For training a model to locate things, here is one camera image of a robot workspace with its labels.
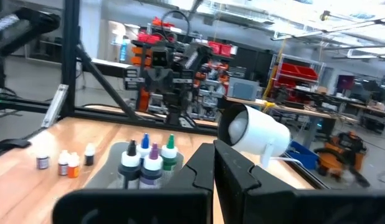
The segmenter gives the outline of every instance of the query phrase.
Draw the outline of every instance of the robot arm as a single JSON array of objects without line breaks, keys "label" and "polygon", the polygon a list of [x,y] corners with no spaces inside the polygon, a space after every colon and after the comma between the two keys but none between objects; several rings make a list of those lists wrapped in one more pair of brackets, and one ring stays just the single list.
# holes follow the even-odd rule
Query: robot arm
[{"label": "robot arm", "polygon": [[7,57],[41,34],[60,27],[60,17],[22,7],[11,13],[0,13],[0,32],[14,26],[16,34],[0,41],[0,57]]}]

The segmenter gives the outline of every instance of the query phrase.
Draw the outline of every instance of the white cable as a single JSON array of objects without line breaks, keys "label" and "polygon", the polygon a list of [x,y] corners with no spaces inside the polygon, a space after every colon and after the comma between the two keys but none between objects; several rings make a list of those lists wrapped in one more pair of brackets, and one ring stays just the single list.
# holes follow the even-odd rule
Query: white cable
[{"label": "white cable", "polygon": [[303,166],[302,162],[300,162],[300,161],[297,160],[297,159],[293,159],[293,158],[287,158],[287,157],[271,157],[270,159],[272,159],[272,160],[281,160],[281,161],[296,162],[297,164]]}]

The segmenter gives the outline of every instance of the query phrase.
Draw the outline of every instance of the orange bottle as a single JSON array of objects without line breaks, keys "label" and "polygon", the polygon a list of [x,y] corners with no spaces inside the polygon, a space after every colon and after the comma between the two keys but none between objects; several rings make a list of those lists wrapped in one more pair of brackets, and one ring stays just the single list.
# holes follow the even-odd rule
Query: orange bottle
[{"label": "orange bottle", "polygon": [[79,156],[76,152],[71,153],[68,161],[68,177],[76,178],[79,176]]}]

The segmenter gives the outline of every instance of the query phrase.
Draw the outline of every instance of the white cylindrical light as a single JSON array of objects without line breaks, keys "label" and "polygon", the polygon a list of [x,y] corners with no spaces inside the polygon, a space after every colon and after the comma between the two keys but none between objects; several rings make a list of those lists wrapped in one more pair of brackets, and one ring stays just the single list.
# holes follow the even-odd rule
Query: white cylindrical light
[{"label": "white cylindrical light", "polygon": [[281,156],[290,144],[290,131],[285,125],[242,104],[223,112],[217,137],[236,151],[261,155],[264,167],[271,157]]}]

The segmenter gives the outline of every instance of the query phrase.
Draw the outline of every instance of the wooden tabletop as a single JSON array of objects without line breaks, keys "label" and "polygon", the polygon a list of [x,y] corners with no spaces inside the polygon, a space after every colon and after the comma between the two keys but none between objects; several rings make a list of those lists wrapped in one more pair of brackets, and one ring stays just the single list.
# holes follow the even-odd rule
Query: wooden tabletop
[{"label": "wooden tabletop", "polygon": [[360,108],[360,109],[366,109],[366,110],[371,110],[371,111],[374,111],[374,112],[378,112],[378,113],[382,113],[382,114],[385,114],[385,111],[383,110],[380,110],[380,109],[376,109],[376,108],[372,108],[370,106],[365,106],[365,105],[358,105],[358,104],[354,104],[354,103],[351,103],[352,106],[355,106],[357,108]]},{"label": "wooden tabletop", "polygon": [[[249,101],[249,100],[241,100],[241,99],[237,99],[237,98],[232,98],[232,97],[228,97],[228,96],[225,96],[225,98],[228,101],[236,102],[236,103],[242,103],[245,105],[265,106],[265,101],[260,100],[260,99],[256,99],[255,101]],[[342,115],[333,116],[333,115],[328,114],[328,113],[317,112],[308,106],[305,109],[291,108],[291,107],[279,106],[279,105],[275,105],[272,108],[275,110],[278,110],[278,111],[297,113],[297,114],[302,114],[302,115],[307,115],[307,116],[316,116],[316,117],[320,117],[320,118],[331,118],[331,119],[343,118],[345,121],[349,121],[349,122],[353,122],[353,123],[357,122],[355,119],[349,118],[346,116],[342,116]]]},{"label": "wooden tabletop", "polygon": [[[0,157],[0,224],[51,223],[51,212],[56,201],[68,192],[83,188],[107,160],[109,148],[118,141],[142,138],[149,133],[152,142],[166,144],[171,133],[186,162],[204,142],[215,137],[178,133],[159,129],[105,123],[87,119],[65,118],[51,128],[33,137],[31,147],[13,149]],[[57,161],[61,150],[82,155],[88,143],[96,145],[95,164],[82,166],[75,179],[57,175]],[[36,152],[47,150],[50,167],[36,169]],[[257,156],[244,154],[255,163]],[[313,187],[283,161],[271,161],[268,172],[298,189]],[[223,223],[219,199],[214,197],[214,223]]]},{"label": "wooden tabletop", "polygon": [[[112,112],[117,112],[117,113],[123,113],[123,111],[120,108],[111,107],[111,106],[88,105],[88,106],[86,106],[86,108],[92,108],[92,109],[96,109],[96,110],[105,110],[105,111],[112,111]],[[145,113],[145,112],[141,112],[141,111],[136,111],[136,114],[138,114],[140,116],[143,116],[145,118],[153,118],[154,117],[153,115],[151,115],[149,113]],[[162,117],[162,118],[166,117],[163,114],[155,114],[155,115],[159,116],[159,117]],[[205,125],[208,125],[208,126],[217,126],[217,123],[216,122],[212,122],[212,121],[203,121],[203,120],[199,120],[199,119],[195,119],[194,121],[197,124],[205,124]]]}]

